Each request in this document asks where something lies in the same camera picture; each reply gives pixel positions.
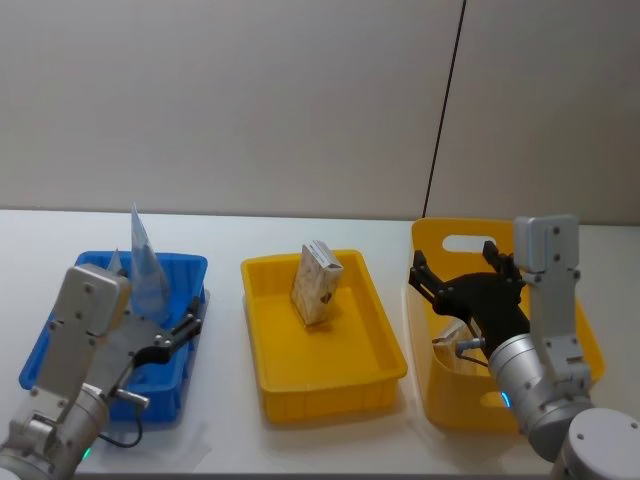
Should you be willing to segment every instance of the small box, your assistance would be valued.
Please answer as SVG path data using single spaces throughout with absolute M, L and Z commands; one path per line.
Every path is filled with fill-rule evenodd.
M 324 242 L 314 240 L 302 245 L 291 299 L 305 325 L 328 319 L 331 299 L 343 271 L 342 264 Z

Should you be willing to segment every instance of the white table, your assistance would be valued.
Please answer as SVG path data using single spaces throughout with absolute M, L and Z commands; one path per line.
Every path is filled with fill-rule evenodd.
M 403 288 L 411 222 L 143 215 L 156 251 L 204 255 L 211 302 L 181 422 L 147 429 L 120 450 L 97 440 L 80 474 L 421 473 L 549 471 L 523 439 L 443 432 L 424 418 L 413 376 Z M 0 211 L 0 426 L 25 393 L 17 377 L 66 268 L 84 250 L 130 249 L 127 214 Z M 388 415 L 312 428 L 273 428 L 258 403 L 243 311 L 240 262 L 297 252 L 320 238 L 360 250 L 410 366 Z M 600 406 L 640 418 L 640 228 L 581 227 L 578 294 L 608 364 L 593 392 Z

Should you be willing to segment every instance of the handle cutout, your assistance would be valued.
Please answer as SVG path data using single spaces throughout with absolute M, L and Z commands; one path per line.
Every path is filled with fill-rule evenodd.
M 495 238 L 486 235 L 449 235 L 442 241 L 442 248 L 452 253 L 482 253 L 487 240 L 496 243 Z

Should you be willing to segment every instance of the gray wall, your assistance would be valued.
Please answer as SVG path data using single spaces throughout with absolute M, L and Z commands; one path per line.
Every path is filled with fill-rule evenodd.
M 0 207 L 415 218 L 461 5 L 0 0 Z M 640 224 L 638 18 L 470 0 L 427 215 Z

